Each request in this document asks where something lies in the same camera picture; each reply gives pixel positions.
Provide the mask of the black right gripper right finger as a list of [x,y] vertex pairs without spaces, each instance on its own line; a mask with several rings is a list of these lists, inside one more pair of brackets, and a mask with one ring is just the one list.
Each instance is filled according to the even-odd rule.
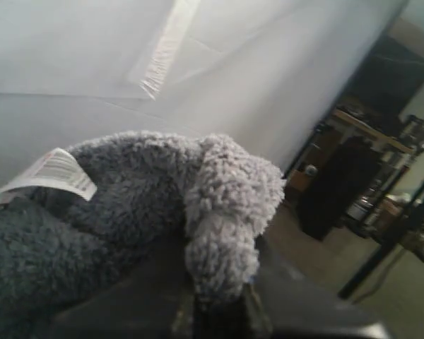
[[384,338],[374,316],[316,285],[268,243],[246,286],[262,338]]

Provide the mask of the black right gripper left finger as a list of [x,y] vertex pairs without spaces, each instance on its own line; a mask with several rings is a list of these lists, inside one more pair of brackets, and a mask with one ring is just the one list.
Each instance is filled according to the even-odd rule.
[[110,289],[57,314],[50,338],[191,338],[193,295],[182,261],[147,261]]

